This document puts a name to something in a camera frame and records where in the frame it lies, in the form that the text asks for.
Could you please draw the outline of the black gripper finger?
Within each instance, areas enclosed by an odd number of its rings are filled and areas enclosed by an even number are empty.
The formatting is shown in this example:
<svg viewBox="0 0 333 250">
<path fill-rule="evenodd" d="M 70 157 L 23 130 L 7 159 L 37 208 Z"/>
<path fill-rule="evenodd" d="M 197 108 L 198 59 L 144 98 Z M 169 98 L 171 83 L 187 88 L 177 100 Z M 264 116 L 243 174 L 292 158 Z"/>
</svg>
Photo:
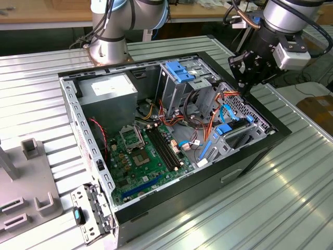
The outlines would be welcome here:
<svg viewBox="0 0 333 250">
<path fill-rule="evenodd" d="M 253 57 L 248 51 L 228 58 L 228 64 L 237 82 L 237 91 L 241 96 L 250 92 L 254 85 Z"/>
<path fill-rule="evenodd" d="M 275 66 L 255 66 L 254 67 L 254 85 L 258 85 L 262 82 L 267 82 L 269 78 L 273 77 L 277 72 Z"/>
</svg>

